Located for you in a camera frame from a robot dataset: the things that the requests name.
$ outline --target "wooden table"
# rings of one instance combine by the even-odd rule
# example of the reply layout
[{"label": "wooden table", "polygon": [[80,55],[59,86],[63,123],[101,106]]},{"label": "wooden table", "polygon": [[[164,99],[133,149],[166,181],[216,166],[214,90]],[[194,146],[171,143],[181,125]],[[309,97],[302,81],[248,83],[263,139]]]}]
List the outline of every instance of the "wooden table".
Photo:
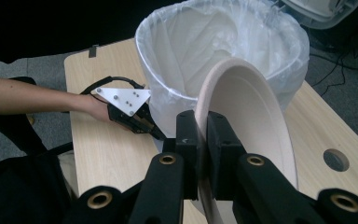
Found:
[{"label": "wooden table", "polygon": [[[146,84],[133,39],[97,48],[94,58],[89,58],[88,51],[71,55],[64,65],[69,92],[80,93],[108,76]],[[131,88],[124,82],[106,87]],[[358,136],[353,130],[306,82],[284,115],[296,157],[299,191],[312,198],[326,188],[358,195]],[[148,134],[132,134],[76,112],[71,112],[71,125],[80,194],[100,185],[128,189],[145,178],[150,160],[158,153]],[[324,161],[326,150],[343,159],[348,169],[329,168]],[[206,223],[189,202],[184,219],[184,223]]]}]

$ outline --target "gray carpet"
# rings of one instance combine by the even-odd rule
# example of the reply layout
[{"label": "gray carpet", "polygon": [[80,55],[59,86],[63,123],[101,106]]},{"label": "gray carpet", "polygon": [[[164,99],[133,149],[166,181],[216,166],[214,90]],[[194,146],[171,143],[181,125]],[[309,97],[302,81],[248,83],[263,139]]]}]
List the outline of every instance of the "gray carpet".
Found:
[{"label": "gray carpet", "polygon": [[[326,53],[311,48],[311,55],[322,55],[326,59],[310,56],[306,80],[314,85],[324,78],[335,67],[336,54]],[[39,86],[66,91],[63,60],[72,53],[38,58],[17,60],[12,64],[0,63],[0,77],[32,77]],[[358,68],[358,55],[348,55],[343,60],[345,66]],[[337,66],[331,75],[313,88],[323,95],[325,101],[347,122],[358,134],[358,70]],[[40,113],[35,114],[34,128],[47,148],[53,148],[71,141],[71,128],[68,114]],[[0,134],[0,160],[24,154]]]}]

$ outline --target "white trash bag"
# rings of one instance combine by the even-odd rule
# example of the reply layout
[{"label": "white trash bag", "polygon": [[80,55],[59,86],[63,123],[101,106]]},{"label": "white trash bag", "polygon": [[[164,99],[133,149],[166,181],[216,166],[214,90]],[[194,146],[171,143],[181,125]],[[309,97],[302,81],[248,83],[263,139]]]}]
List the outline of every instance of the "white trash bag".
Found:
[{"label": "white trash bag", "polygon": [[266,78],[282,111],[304,81],[310,42],[290,15],[268,0],[189,0],[155,10],[135,43],[151,90],[153,120],[175,137],[176,116],[194,109],[203,80],[237,57]]}]

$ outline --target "black cable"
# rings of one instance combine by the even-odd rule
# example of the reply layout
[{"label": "black cable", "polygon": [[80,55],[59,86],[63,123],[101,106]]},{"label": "black cable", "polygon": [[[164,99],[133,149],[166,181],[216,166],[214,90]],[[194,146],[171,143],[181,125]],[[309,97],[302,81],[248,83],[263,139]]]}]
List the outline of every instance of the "black cable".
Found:
[{"label": "black cable", "polygon": [[337,61],[335,62],[335,66],[333,67],[333,69],[327,74],[325,75],[321,80],[317,81],[316,83],[312,84],[311,86],[314,87],[314,86],[317,86],[319,84],[321,84],[325,79],[327,79],[333,72],[334,70],[336,70],[336,68],[338,67],[338,62],[339,62],[339,59],[342,57],[343,55],[339,56]]},{"label": "black cable", "polygon": [[342,66],[341,67],[341,75],[342,75],[342,82],[341,83],[336,83],[336,84],[331,84],[331,85],[327,85],[327,88],[326,90],[324,91],[324,93],[321,94],[321,97],[323,97],[327,92],[328,90],[330,89],[330,87],[335,87],[335,86],[341,86],[341,85],[345,85],[346,83],[346,78],[345,78],[345,74],[344,74],[344,67]]},{"label": "black cable", "polygon": [[126,78],[126,77],[104,77],[103,79],[98,80],[98,81],[92,83],[91,85],[89,85],[80,94],[82,94],[82,95],[90,94],[91,91],[95,90],[96,88],[101,87],[102,85],[105,85],[109,82],[116,81],[116,80],[126,81],[126,82],[130,83],[130,85],[132,85],[134,89],[143,89],[145,87],[145,85],[139,85],[134,80]]},{"label": "black cable", "polygon": [[[326,57],[324,57],[324,56],[322,56],[322,55],[310,54],[310,56],[324,59],[324,60],[326,60],[326,61],[328,61],[328,62],[330,62],[330,63],[337,63],[337,62],[335,62],[335,61],[333,61],[333,60],[331,60],[331,59],[329,59],[329,58],[326,58]],[[345,68],[348,68],[348,69],[351,69],[351,70],[358,71],[358,67],[347,66],[347,65],[345,65],[342,61],[341,61],[341,63],[338,63],[337,65],[342,66],[342,67],[345,67]]]}]

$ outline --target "white plastic bracket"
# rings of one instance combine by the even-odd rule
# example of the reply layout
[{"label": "white plastic bracket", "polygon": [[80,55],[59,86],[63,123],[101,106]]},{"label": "white plastic bracket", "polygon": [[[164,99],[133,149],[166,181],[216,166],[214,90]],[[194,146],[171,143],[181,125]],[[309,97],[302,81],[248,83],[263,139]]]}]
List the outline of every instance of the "white plastic bracket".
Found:
[{"label": "white plastic bracket", "polygon": [[97,88],[95,91],[110,104],[132,117],[150,97],[150,90]]}]

